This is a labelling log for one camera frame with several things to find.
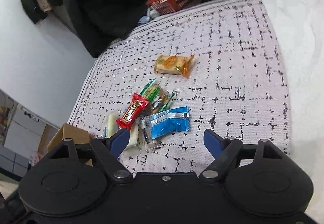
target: metal screw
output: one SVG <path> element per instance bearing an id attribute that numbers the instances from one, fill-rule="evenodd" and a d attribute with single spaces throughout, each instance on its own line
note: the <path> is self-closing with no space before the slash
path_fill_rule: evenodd
<path id="1" fill-rule="evenodd" d="M 114 176 L 117 178 L 126 178 L 129 176 L 129 172 L 126 170 L 118 170 L 114 173 Z"/>
<path id="2" fill-rule="evenodd" d="M 163 181 L 169 181 L 169 180 L 171 180 L 171 177 L 169 177 L 169 176 L 163 176 L 162 177 L 162 180 Z"/>
<path id="3" fill-rule="evenodd" d="M 218 177 L 218 172 L 214 170 L 206 170 L 202 173 L 202 176 L 205 178 L 215 178 Z"/>

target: patterned bed sheet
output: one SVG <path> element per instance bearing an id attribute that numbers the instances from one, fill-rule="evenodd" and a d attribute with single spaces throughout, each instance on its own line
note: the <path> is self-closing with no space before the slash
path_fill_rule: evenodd
<path id="1" fill-rule="evenodd" d="M 189 78 L 153 73 L 159 55 L 195 54 Z M 187 105 L 189 132 L 160 138 L 161 149 L 124 151 L 132 172 L 197 174 L 213 161 L 205 129 L 244 143 L 267 138 L 289 154 L 291 115 L 285 68 L 261 0 L 215 0 L 161 17 L 113 42 L 89 72 L 69 123 L 101 136 L 112 110 L 157 78 L 172 107 Z"/>

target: blue gripper pad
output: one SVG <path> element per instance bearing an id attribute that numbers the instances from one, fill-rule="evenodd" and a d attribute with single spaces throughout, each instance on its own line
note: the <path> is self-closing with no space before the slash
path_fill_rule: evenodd
<path id="1" fill-rule="evenodd" d="M 111 141 L 110 153 L 115 158 L 118 158 L 120 154 L 124 151 L 128 143 L 129 143 L 129 131 L 125 130 L 119 136 L 117 136 L 116 139 Z"/>
<path id="2" fill-rule="evenodd" d="M 204 132 L 204 145 L 210 152 L 210 154 L 216 159 L 221 154 L 222 145 L 220 140 L 218 140 L 215 136 L 216 134 L 213 131 L 205 130 Z"/>

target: cardboard box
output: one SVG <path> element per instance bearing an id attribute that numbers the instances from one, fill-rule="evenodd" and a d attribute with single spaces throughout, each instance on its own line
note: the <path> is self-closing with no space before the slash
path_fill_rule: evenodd
<path id="1" fill-rule="evenodd" d="M 54 135 L 53 139 L 48 143 L 47 153 L 65 138 L 72 138 L 75 144 L 85 144 L 91 140 L 91 137 L 87 131 L 76 128 L 69 124 L 63 124 Z"/>

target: white wall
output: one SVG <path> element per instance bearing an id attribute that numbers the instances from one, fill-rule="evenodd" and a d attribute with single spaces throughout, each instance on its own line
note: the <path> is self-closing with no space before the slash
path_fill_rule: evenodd
<path id="1" fill-rule="evenodd" d="M 34 25 L 20 0 L 0 0 L 0 89 L 60 127 L 94 59 L 53 15 Z"/>

